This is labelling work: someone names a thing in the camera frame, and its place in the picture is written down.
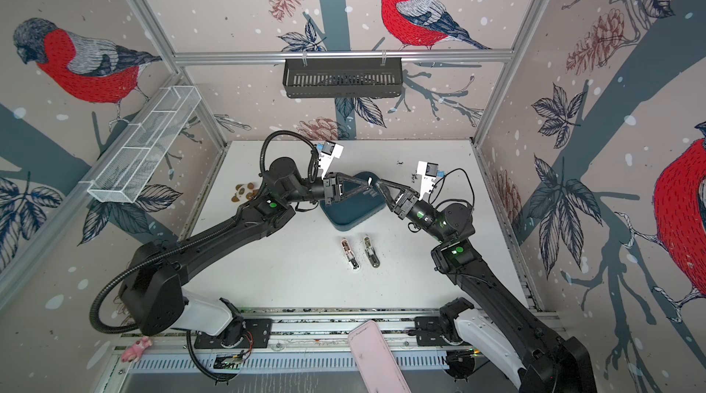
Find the teal plastic tray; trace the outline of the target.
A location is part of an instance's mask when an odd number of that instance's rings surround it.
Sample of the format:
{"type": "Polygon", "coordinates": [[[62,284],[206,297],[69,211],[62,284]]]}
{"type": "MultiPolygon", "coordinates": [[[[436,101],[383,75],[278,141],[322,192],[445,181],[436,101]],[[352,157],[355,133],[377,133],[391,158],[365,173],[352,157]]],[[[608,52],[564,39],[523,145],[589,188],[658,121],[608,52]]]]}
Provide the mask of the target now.
{"type": "Polygon", "coordinates": [[[359,172],[354,176],[370,179],[371,192],[343,203],[327,205],[322,202],[322,211],[338,231],[350,231],[356,225],[386,208],[384,198],[373,187],[373,183],[379,180],[379,177],[373,172],[359,172]]]}

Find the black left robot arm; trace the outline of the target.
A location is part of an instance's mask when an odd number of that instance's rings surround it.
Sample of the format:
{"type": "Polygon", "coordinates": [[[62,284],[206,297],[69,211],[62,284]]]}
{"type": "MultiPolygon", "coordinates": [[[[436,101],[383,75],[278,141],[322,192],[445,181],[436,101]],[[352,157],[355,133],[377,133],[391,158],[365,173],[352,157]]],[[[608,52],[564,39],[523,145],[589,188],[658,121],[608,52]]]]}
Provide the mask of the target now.
{"type": "Polygon", "coordinates": [[[152,242],[141,246],[130,267],[97,294],[88,313],[91,326],[104,334],[138,330],[146,336],[168,329],[217,336],[235,328],[239,313],[230,301],[210,301],[187,293],[183,287],[230,253],[282,229],[298,213],[297,204],[333,205],[371,187],[370,181],[329,172],[330,159],[342,150],[330,141],[321,147],[312,141],[306,143],[311,157],[305,175],[289,157],[266,163],[273,139],[295,135],[278,130],[266,137],[259,156],[261,186],[234,216],[172,247],[152,242]]]}

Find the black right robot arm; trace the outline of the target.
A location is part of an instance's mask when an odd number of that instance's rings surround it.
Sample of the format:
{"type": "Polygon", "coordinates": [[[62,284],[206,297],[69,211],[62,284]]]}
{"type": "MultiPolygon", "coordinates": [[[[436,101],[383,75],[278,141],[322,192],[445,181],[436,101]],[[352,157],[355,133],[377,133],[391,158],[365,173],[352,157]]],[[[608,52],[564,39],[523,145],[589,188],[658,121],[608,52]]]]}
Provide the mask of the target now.
{"type": "Polygon", "coordinates": [[[588,349],[575,337],[564,339],[526,308],[495,276],[470,238],[474,206],[447,199],[435,207],[413,188],[384,179],[376,190],[398,218],[437,241],[431,257],[436,270],[463,290],[441,308],[442,333],[479,350],[520,392],[594,392],[588,349]]]}

